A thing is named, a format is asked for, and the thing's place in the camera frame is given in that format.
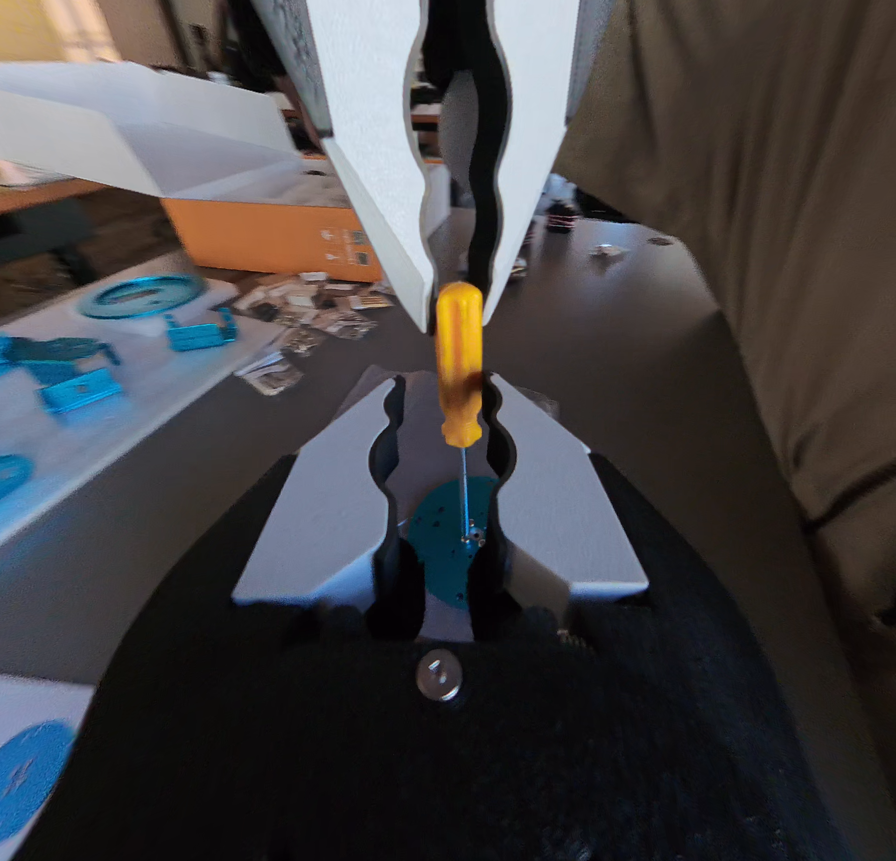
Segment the pile of small hardware bags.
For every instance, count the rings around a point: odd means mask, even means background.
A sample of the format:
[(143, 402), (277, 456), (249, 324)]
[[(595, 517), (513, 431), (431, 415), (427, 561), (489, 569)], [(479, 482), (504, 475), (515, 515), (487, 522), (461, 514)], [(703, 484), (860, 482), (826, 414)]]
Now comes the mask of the pile of small hardware bags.
[(297, 363), (326, 340), (362, 340), (376, 328), (370, 313), (397, 301), (387, 280), (372, 284), (336, 280), (324, 273), (261, 278), (238, 297), (235, 314), (278, 328), (278, 336), (235, 376), (265, 397), (293, 388), (304, 374)]

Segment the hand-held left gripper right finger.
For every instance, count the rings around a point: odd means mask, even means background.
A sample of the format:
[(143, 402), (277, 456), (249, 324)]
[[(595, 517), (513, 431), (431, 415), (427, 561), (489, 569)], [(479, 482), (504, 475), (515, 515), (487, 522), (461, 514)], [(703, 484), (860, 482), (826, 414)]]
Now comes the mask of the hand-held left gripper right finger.
[(487, 462), (497, 476), (472, 563), (477, 637), (517, 610), (562, 630), (583, 610), (644, 595), (649, 579), (588, 446), (502, 376), (486, 374)]

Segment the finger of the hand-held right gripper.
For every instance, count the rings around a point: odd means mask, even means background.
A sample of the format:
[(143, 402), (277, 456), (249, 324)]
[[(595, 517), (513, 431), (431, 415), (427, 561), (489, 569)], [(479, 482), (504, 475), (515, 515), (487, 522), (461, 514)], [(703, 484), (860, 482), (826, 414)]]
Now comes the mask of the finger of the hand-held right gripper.
[(476, 90), (469, 281), (494, 315), (566, 132), (580, 0), (468, 0)]
[(428, 177), (409, 119), (423, 0), (306, 0), (330, 116), (323, 147), (398, 301), (427, 333), (435, 271)]

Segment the white foam sheet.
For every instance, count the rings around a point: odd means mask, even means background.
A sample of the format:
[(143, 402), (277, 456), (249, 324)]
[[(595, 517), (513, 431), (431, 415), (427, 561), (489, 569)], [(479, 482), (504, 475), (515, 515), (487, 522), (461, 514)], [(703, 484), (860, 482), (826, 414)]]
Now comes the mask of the white foam sheet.
[(72, 495), (169, 419), (247, 361), (268, 349), (278, 326), (238, 316), (238, 337), (218, 348), (173, 351), (165, 337), (145, 328), (128, 331), (82, 316), (83, 292), (2, 325), (2, 333), (33, 340), (92, 338), (110, 343), (121, 359), (110, 366), (122, 393), (84, 408), (54, 414), (37, 396), (38, 385), (15, 370), (1, 380), (1, 452), (30, 460), (33, 472), (1, 504), (1, 541), (21, 532)]

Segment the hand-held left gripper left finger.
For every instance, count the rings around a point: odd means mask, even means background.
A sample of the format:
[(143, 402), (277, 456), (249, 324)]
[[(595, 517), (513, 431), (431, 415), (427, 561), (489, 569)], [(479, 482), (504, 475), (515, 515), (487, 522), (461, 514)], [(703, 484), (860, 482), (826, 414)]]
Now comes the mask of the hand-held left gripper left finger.
[(348, 607), (375, 636), (419, 635), (423, 566), (400, 536), (387, 485), (406, 387), (402, 376), (384, 380), (300, 448), (233, 588), (236, 604)]

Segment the grey desk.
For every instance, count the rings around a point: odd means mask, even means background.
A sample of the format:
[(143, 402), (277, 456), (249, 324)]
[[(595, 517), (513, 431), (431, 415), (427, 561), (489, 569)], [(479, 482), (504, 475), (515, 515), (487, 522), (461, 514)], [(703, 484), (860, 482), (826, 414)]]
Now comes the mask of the grey desk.
[[(748, 618), (814, 777), (858, 859), (891, 859), (894, 814), (824, 590), (727, 324), (692, 258), (652, 231), (582, 221), (546, 236), (487, 328), (487, 366), (559, 404), (684, 536)], [(630, 249), (595, 260), (598, 243)], [(432, 345), (394, 308), (326, 340), (265, 398), (230, 376), (2, 545), (2, 672), (92, 684), (152, 590), (365, 369)]]

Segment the white assembly guide sheet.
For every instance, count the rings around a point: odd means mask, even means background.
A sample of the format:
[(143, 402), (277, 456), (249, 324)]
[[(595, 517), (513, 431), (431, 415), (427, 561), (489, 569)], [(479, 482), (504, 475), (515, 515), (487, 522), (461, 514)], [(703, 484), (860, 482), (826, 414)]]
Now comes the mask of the white assembly guide sheet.
[(1, 858), (12, 859), (72, 751), (93, 686), (1, 676)]

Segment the orange and white cardboard box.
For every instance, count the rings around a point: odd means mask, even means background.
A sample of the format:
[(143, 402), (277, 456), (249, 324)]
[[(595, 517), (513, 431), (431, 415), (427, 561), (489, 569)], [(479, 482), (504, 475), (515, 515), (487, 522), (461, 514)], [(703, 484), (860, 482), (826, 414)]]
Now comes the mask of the orange and white cardboard box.
[(138, 63), (3, 62), (2, 160), (161, 200), (197, 265), (377, 281), (322, 155), (274, 99)]

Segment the blue round metal disc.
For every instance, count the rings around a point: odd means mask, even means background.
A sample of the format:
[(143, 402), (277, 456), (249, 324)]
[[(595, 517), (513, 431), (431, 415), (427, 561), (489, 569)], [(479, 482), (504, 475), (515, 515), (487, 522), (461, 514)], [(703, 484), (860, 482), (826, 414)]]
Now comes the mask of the blue round metal disc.
[(437, 486), (409, 518), (408, 538), (424, 566), (428, 593), (450, 608), (468, 611), (468, 572), (487, 534), (488, 508), (497, 480), (471, 476), (469, 518), (474, 538), (461, 537), (461, 490), (457, 480)]

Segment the small blue metal bracket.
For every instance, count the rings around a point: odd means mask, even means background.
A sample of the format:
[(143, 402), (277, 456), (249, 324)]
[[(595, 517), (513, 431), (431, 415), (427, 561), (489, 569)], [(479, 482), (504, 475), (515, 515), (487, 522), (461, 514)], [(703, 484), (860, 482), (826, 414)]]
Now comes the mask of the small blue metal bracket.
[(67, 414), (124, 392), (108, 369), (101, 367), (77, 374), (36, 391), (42, 407), (53, 415)]

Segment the blue joined metal brackets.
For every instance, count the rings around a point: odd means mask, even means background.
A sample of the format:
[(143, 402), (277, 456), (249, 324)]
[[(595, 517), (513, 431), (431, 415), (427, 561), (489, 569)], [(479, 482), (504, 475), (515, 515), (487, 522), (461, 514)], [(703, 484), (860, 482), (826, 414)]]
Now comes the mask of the blue joined metal brackets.
[(58, 385), (87, 374), (89, 369), (84, 361), (97, 357), (104, 357), (106, 363), (113, 366), (121, 364), (111, 344), (95, 339), (34, 340), (1, 335), (2, 373), (22, 368), (44, 386)]

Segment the yellow handled screwdriver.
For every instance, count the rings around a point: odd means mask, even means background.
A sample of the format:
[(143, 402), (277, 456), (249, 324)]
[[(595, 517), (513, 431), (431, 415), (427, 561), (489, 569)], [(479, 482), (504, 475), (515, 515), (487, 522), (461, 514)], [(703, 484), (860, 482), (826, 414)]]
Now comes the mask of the yellow handled screwdriver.
[(440, 289), (435, 304), (435, 356), (442, 437), (460, 452), (459, 502), (465, 546), (476, 542), (469, 515), (467, 452), (482, 437), (479, 416), (483, 385), (483, 295), (455, 281)]

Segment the blue multi-hole metal bracket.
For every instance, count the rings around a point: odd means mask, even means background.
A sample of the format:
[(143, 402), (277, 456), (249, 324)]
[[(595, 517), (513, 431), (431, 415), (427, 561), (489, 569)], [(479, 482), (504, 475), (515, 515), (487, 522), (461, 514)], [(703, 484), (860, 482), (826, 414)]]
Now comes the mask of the blue multi-hole metal bracket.
[(171, 314), (164, 314), (169, 348), (173, 352), (186, 353), (214, 349), (236, 341), (239, 329), (230, 310), (215, 308), (212, 312), (218, 316), (216, 321), (197, 322), (190, 325), (178, 322)]

